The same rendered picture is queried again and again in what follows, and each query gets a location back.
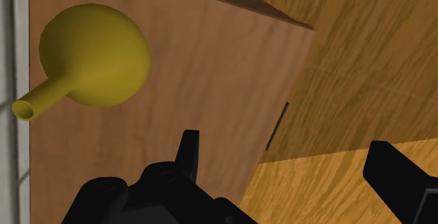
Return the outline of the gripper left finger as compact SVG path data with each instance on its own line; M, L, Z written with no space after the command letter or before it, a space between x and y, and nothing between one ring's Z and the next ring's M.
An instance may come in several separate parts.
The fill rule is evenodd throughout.
M257 224L197 184L199 131L182 134L172 162L148 165L138 181L99 177L78 191L61 224Z

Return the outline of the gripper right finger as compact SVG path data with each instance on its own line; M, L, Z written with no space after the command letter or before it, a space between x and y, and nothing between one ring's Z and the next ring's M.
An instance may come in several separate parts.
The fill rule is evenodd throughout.
M438 177L389 142L371 142L362 175L401 224L438 224Z

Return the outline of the brown wooden cabinet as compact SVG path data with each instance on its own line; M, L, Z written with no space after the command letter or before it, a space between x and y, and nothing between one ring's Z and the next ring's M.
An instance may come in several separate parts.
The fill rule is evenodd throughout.
M87 180L135 182L201 135L198 184L260 224L400 224L362 178L372 140L438 176L438 0L264 0L311 31L215 0L29 0L30 84L44 25L113 6L148 38L130 100L63 99L30 124L30 222L61 224Z

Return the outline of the yellow round narrow-neck vase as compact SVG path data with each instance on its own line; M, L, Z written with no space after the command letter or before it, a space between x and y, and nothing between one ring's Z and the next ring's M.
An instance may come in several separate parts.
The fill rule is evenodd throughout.
M39 58L46 80L14 101L13 114L31 121L63 97L111 107L145 83L150 52L141 29L127 15L101 4L59 12L44 27Z

